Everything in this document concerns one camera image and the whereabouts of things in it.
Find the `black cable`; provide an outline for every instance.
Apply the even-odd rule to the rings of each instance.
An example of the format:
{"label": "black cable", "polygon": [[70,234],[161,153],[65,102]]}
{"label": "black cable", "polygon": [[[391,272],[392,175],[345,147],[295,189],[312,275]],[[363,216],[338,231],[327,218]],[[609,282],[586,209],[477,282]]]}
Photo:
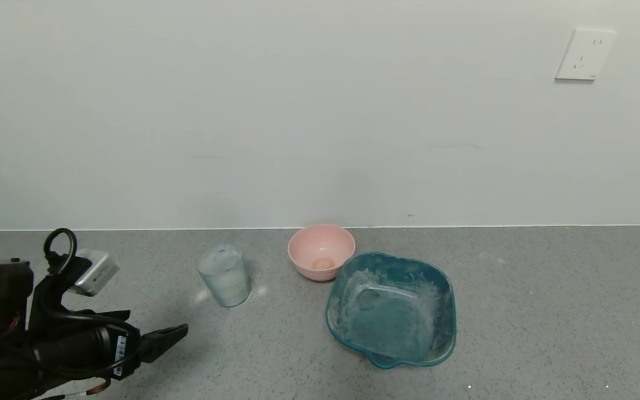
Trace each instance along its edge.
{"label": "black cable", "polygon": [[[68,256],[61,266],[54,267],[53,265],[51,265],[52,262],[60,256],[55,251],[51,251],[51,244],[53,243],[53,239],[55,239],[61,233],[64,233],[66,234],[66,236],[68,236]],[[50,266],[48,269],[49,273],[53,275],[58,275],[59,273],[61,273],[61,271],[63,271],[63,269],[76,255],[76,251],[78,251],[78,239],[76,238],[76,234],[73,233],[72,230],[68,228],[58,228],[57,230],[49,233],[46,237],[46,240],[43,242],[43,254],[46,256],[46,260],[48,261],[48,264]]]}

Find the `bowl rim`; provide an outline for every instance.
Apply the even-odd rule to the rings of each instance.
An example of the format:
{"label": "bowl rim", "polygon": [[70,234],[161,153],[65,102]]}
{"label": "bowl rim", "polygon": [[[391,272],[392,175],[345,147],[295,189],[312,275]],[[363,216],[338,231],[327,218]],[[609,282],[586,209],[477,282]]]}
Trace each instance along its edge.
{"label": "bowl rim", "polygon": [[336,291],[338,291],[338,284],[337,284],[337,280],[335,280],[335,282],[332,284],[332,289],[330,289],[330,295],[327,298],[327,303],[325,304],[325,324],[327,325],[328,330],[330,331],[330,334],[332,334],[333,337],[335,337],[335,340],[337,340],[338,342],[340,342],[340,344],[343,344],[346,347],[349,347],[353,350],[356,350],[357,352],[361,352],[362,354],[364,354],[368,360],[375,365],[375,367],[381,368],[381,369],[392,369],[398,365],[402,365],[402,364],[406,364],[406,365],[412,365],[414,367],[433,367],[434,365],[438,365],[441,364],[442,362],[446,361],[446,359],[448,359],[449,357],[451,357],[451,354],[453,354],[455,348],[456,348],[456,340],[457,340],[457,336],[458,336],[458,329],[457,329],[457,319],[458,316],[456,315],[456,296],[455,296],[455,292],[454,292],[454,288],[453,288],[453,284],[451,283],[451,279],[449,279],[449,277],[446,275],[446,273],[444,271],[441,270],[441,268],[438,268],[437,266],[435,266],[432,263],[427,263],[426,261],[422,261],[422,260],[417,260],[415,258],[407,258],[407,257],[399,257],[399,256],[392,256],[391,254],[387,254],[387,253],[383,253],[381,251],[366,251],[364,253],[359,253],[355,256],[352,256],[350,258],[347,259],[347,261],[350,261],[352,258],[355,257],[360,257],[360,256],[365,256],[365,255],[372,255],[372,256],[385,256],[385,257],[391,257],[391,258],[399,258],[402,260],[407,260],[407,261],[416,261],[419,263],[423,263],[426,264],[430,267],[433,267],[434,269],[436,269],[437,271],[439,271],[439,273],[441,273],[441,275],[446,278],[447,283],[449,284],[449,292],[451,293],[451,297],[453,298],[453,315],[454,315],[454,323],[453,323],[453,337],[451,340],[451,345],[449,347],[449,349],[447,349],[446,353],[444,353],[441,357],[438,357],[437,359],[433,359],[430,361],[426,361],[426,362],[416,362],[416,361],[409,361],[409,360],[404,360],[404,359],[391,359],[388,362],[384,362],[381,361],[380,359],[378,359],[376,356],[377,354],[375,354],[374,352],[372,352],[371,350],[365,349],[364,347],[360,347],[356,344],[350,343],[350,342],[346,342],[345,339],[341,338],[340,335],[335,332],[335,329],[332,328],[332,325],[330,324],[330,307],[331,307],[331,301],[333,298],[333,294],[336,293]]}
{"label": "bowl rim", "polygon": [[310,225],[310,226],[306,226],[305,228],[301,228],[299,231],[297,231],[296,233],[293,234],[293,236],[288,241],[288,248],[287,248],[288,258],[290,258],[290,261],[293,262],[293,265],[295,265],[295,268],[299,268],[299,269],[301,269],[303,271],[311,271],[313,273],[330,273],[330,272],[333,272],[333,271],[337,271],[337,270],[340,269],[340,267],[342,267],[345,264],[345,262],[347,262],[347,260],[343,261],[343,263],[341,263],[338,266],[334,266],[333,268],[327,268],[327,269],[324,269],[324,270],[313,270],[313,269],[305,268],[305,267],[301,266],[297,261],[295,261],[295,259],[293,258],[293,256],[290,253],[290,245],[291,245],[291,243],[293,243],[293,240],[295,239],[296,236],[298,236],[302,231],[305,231],[305,230],[310,229],[310,228],[317,228],[318,226],[331,226],[333,228],[340,228],[340,230],[342,230],[345,233],[347,233],[347,235],[352,240],[352,251],[350,253],[350,256],[347,258],[347,260],[349,260],[350,258],[352,258],[355,255],[355,250],[357,249],[357,245],[355,243],[355,237],[352,236],[352,233],[350,233],[347,229],[343,228],[342,226],[335,225],[334,223],[316,223],[315,225]]}

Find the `white wall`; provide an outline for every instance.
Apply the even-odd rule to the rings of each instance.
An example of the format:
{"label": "white wall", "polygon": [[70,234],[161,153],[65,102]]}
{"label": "white wall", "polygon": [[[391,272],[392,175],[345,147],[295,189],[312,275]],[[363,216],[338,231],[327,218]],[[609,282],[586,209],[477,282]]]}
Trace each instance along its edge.
{"label": "white wall", "polygon": [[0,228],[316,221],[640,223],[640,1],[0,2]]}

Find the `electrical outlet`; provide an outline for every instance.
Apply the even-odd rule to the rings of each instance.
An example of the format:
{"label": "electrical outlet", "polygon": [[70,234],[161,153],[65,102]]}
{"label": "electrical outlet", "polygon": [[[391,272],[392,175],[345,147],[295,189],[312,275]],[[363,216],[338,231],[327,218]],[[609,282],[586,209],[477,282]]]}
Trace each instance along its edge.
{"label": "electrical outlet", "polygon": [[575,29],[556,78],[597,79],[616,39],[614,31]]}

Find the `teal plastic basin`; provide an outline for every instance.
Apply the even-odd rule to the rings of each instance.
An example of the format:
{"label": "teal plastic basin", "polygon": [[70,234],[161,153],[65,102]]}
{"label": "teal plastic basin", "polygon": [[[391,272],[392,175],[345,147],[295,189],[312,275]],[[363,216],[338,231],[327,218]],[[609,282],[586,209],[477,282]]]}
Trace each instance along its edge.
{"label": "teal plastic basin", "polygon": [[350,258],[332,287],[325,317],[335,339],[380,368],[437,365],[456,346],[451,282],[422,261],[384,253]]}

